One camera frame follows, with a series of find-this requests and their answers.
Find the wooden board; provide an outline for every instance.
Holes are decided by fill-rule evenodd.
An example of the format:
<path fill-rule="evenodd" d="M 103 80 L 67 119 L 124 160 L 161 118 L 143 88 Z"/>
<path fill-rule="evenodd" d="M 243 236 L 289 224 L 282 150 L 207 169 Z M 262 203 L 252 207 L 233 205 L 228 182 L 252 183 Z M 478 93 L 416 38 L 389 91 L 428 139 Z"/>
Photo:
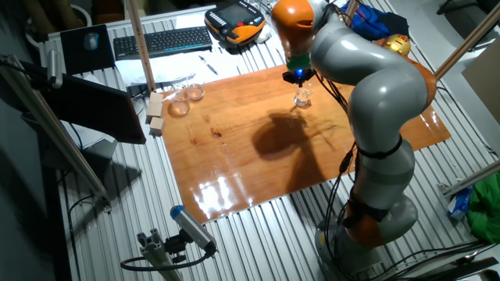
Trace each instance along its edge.
<path fill-rule="evenodd" d="M 206 84 L 205 97 L 184 117 L 164 111 L 163 139 L 180 195 L 199 222 L 337 177 L 354 141 L 347 116 L 316 78 L 311 105 L 295 107 L 285 70 Z M 348 100 L 353 87 L 337 86 Z M 403 126 L 402 136 L 418 150 L 450 133 L 429 107 Z"/>

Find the aluminum profile table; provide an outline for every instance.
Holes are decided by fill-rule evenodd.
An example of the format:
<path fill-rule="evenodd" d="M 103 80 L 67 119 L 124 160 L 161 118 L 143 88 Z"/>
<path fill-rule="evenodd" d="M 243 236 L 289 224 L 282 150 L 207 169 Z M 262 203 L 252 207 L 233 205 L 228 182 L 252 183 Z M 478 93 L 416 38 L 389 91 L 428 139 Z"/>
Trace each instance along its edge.
<path fill-rule="evenodd" d="M 394 12 L 385 0 L 368 0 L 366 4 Z M 148 16 L 141 21 L 146 34 L 172 30 L 177 16 L 210 8 L 212 6 Z M 107 27 L 111 42 L 116 37 L 134 35 L 128 21 L 107 24 Z M 228 55 L 215 40 L 212 51 L 236 59 L 240 74 L 278 66 L 284 64 L 284 53 L 276 35 L 272 35 L 274 39 L 265 44 L 239 48 L 239 55 Z M 51 34 L 49 40 L 41 44 L 42 64 L 45 64 L 45 54 L 51 49 L 63 53 L 58 34 Z M 412 46 L 409 57 L 433 69 L 418 45 Z M 110 87 L 126 90 L 115 68 L 96 70 L 93 74 Z M 438 86 L 446 87 L 442 82 Z M 139 102 L 138 107 L 144 107 L 148 99 Z M 466 222 L 450 221 L 446 213 L 447 202 L 437 186 L 442 183 L 451 186 L 496 158 L 486 152 L 474 132 L 477 129 L 468 117 L 459 113 L 460 105 L 447 93 L 438 91 L 432 105 L 452 137 L 416 151 L 415 176 L 405 194 L 418 208 L 418 222 L 403 237 L 379 247 L 383 262 L 373 267 L 374 274 L 381 273 L 413 252 L 475 240 Z M 73 280 L 162 279 L 155 272 L 128 272 L 120 268 L 120 261 L 140 256 L 137 233 L 158 228 L 163 237 L 170 237 L 179 231 L 169 211 L 182 202 L 165 144 L 161 137 L 148 135 L 145 110 L 138 115 L 147 136 L 146 144 L 118 144 L 105 174 L 104 184 L 109 191 L 112 211 L 104 212 L 95 202 L 75 207 L 70 217 L 63 215 Z M 330 272 L 314 247 L 316 225 L 325 216 L 331 186 L 332 182 L 327 181 L 206 223 L 206 229 L 217 240 L 219 253 L 200 265 L 181 269 L 180 273 L 185 280 L 341 279 Z M 342 202 L 347 200 L 351 186 L 349 178 L 343 176 L 339 189 Z M 69 174 L 60 184 L 59 192 L 62 209 L 66 210 L 88 195 L 89 189 L 77 176 Z M 338 202 L 334 206 L 335 212 L 338 213 L 340 208 L 341 202 Z M 75 228 L 74 234 L 69 231 L 69 220 Z M 202 252 L 195 245 L 189 245 L 186 254 L 188 261 L 194 261 L 201 257 Z M 418 255 L 397 269 L 403 270 L 416 260 L 422 261 L 430 256 Z"/>

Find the glass cup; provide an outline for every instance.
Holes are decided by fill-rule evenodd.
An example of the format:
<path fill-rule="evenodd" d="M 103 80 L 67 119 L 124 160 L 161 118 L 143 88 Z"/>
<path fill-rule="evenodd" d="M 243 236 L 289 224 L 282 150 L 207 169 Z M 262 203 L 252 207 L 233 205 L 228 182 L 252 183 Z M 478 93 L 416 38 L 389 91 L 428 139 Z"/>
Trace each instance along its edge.
<path fill-rule="evenodd" d="M 187 96 L 193 100 L 197 101 L 203 98 L 205 95 L 205 83 L 201 82 L 200 84 L 191 84 L 186 88 Z"/>
<path fill-rule="evenodd" d="M 305 106 L 309 103 L 309 98 L 313 94 L 310 83 L 305 83 L 302 87 L 297 87 L 297 92 L 295 93 L 294 103 L 297 106 Z"/>
<path fill-rule="evenodd" d="M 169 114 L 171 116 L 185 116 L 191 109 L 186 88 L 175 90 L 172 94 L 166 96 L 163 102 L 169 102 Z"/>

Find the wall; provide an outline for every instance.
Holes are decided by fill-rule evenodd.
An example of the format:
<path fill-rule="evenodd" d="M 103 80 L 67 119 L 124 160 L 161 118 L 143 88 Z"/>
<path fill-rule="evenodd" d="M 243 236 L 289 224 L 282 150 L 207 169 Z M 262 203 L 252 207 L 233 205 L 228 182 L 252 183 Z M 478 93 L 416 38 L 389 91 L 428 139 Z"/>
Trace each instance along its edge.
<path fill-rule="evenodd" d="M 0 54 L 33 62 L 17 0 L 0 1 Z M 2 96 L 14 94 L 0 80 Z M 0 280 L 55 280 L 36 133 L 0 100 Z"/>

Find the monitor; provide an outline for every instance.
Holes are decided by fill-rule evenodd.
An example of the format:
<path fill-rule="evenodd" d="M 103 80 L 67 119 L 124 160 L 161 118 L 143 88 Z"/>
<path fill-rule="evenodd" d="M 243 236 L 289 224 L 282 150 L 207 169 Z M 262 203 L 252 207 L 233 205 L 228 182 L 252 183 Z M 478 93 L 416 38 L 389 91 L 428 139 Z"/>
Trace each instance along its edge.
<path fill-rule="evenodd" d="M 31 76 L 47 79 L 46 68 L 21 63 Z M 59 89 L 42 89 L 41 94 L 61 120 L 107 133 L 119 142 L 146 142 L 127 92 L 63 74 Z"/>

